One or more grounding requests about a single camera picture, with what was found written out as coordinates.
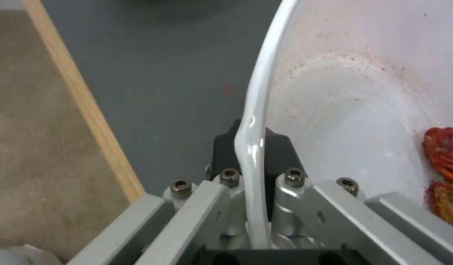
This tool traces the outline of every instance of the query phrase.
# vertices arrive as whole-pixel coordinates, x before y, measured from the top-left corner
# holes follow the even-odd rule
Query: machine part
[[[354,250],[207,250],[192,265],[368,265]]]
[[[210,180],[210,173],[212,172],[212,164],[208,163],[205,165],[203,168],[203,171],[205,172],[205,179]]]
[[[107,226],[68,265],[133,264],[173,215],[172,203],[145,194]]]
[[[298,168],[288,168],[285,171],[285,183],[293,188],[301,187],[305,184],[305,176]]]
[[[235,168],[226,168],[220,173],[220,184],[223,184],[228,188],[238,186],[239,181],[240,173]]]
[[[213,142],[212,163],[209,179],[213,180],[225,168],[235,168],[241,175],[240,164],[236,158],[233,141],[240,120],[236,120],[226,134],[215,137]],[[295,167],[305,172],[299,156],[289,137],[276,134],[266,128],[264,156],[264,191],[266,193],[267,218],[272,220],[274,203],[275,179],[285,172],[287,168]]]
[[[453,227],[393,192],[366,205],[444,264],[453,264]]]
[[[229,215],[225,186],[202,181],[135,264],[190,264],[205,248],[218,247]]]
[[[276,188],[275,201],[297,215],[310,237],[319,239],[327,248],[357,250],[372,264],[440,264],[332,181],[308,188],[291,188],[284,177],[279,176]],[[289,228],[278,229],[278,225],[294,226],[295,223],[273,223],[275,230],[287,230]]]
[[[170,189],[174,198],[187,198],[192,194],[192,183],[188,180],[178,180],[171,184]]]
[[[195,183],[190,183],[191,185],[191,194],[196,191],[197,185]],[[163,192],[163,198],[172,201],[174,204],[174,209],[178,211],[184,205],[184,203],[188,200],[189,196],[178,196],[178,194],[174,193],[171,189],[171,186],[166,188]]]
[[[322,248],[320,243],[314,238],[304,236],[289,237],[275,231],[271,231],[271,241],[276,248],[280,248],[281,250],[312,250]]]
[[[336,184],[340,185],[341,188],[344,188],[345,191],[349,192],[354,197],[358,196],[359,185],[351,178],[339,178],[336,180]]]
[[[213,179],[215,183],[222,182],[222,175]],[[246,231],[245,186],[242,181],[228,189],[230,193],[230,217],[228,225],[220,237],[220,248],[233,250],[249,246]]]

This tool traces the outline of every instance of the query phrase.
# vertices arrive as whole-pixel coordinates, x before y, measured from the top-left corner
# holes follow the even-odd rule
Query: gray floor
[[[24,11],[0,11],[0,242],[73,257],[127,201]]]
[[[43,0],[148,193],[199,182],[280,0]]]

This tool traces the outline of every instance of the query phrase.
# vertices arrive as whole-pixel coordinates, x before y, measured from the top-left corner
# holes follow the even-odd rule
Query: white plastic bowl
[[[422,205],[436,176],[422,134],[453,127],[453,0],[295,3],[282,2],[250,81],[243,172],[262,177],[266,125],[291,138],[311,181],[350,177],[366,197]]]

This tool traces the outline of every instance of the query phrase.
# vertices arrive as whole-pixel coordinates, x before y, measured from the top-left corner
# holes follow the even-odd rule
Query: red object
[[[453,188],[453,128],[429,129],[425,132],[422,145],[432,167],[446,181],[435,181],[433,184]]]

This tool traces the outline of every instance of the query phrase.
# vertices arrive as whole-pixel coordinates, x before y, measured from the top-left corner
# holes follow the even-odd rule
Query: gray metal bar
[[[275,200],[327,248],[358,250],[372,264],[440,264],[336,183],[291,188],[276,180]]]
[[[145,194],[107,226],[68,265],[133,264],[173,215],[172,203]]]
[[[229,215],[228,190],[203,181],[135,264],[190,264],[203,248],[216,248]]]
[[[366,201],[374,212],[445,264],[453,264],[453,227],[393,192]]]

